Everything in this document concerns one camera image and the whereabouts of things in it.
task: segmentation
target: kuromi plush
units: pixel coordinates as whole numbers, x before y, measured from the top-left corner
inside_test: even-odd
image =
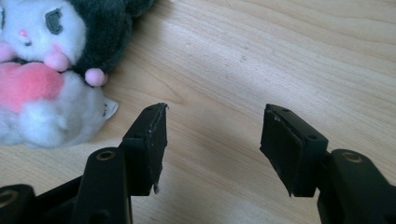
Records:
[[[64,147],[105,123],[101,86],[152,0],[0,0],[0,144]]]

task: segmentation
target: pink heart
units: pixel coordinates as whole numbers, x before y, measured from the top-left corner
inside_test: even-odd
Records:
[[[64,85],[64,78],[43,63],[0,64],[0,105],[20,112],[26,102],[54,99]]]

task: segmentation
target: light wood surface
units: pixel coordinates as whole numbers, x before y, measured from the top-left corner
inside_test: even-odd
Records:
[[[396,1],[158,0],[134,25],[105,86],[119,111],[91,142],[1,147],[0,187],[43,193],[116,147],[141,110],[167,111],[158,195],[133,197],[135,223],[320,223],[260,153],[266,104],[293,110],[369,158],[396,185]]]

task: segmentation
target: white fur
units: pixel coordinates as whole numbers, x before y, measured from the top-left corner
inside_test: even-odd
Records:
[[[65,0],[1,0],[0,4],[6,12],[0,40],[8,42],[20,58],[43,62],[48,53],[55,51],[52,44],[57,44],[71,64],[79,59],[85,46],[86,28],[70,3]],[[53,35],[47,28],[45,15],[56,8],[62,13],[63,31]],[[21,30],[26,31],[26,37],[20,35]]]
[[[0,144],[67,147],[90,140],[105,123],[105,98],[100,88],[86,86],[65,72],[55,100],[26,104],[20,114],[0,107]]]

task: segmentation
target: tag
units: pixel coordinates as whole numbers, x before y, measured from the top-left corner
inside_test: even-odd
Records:
[[[107,97],[105,97],[105,119],[110,119],[116,113],[119,104]]]

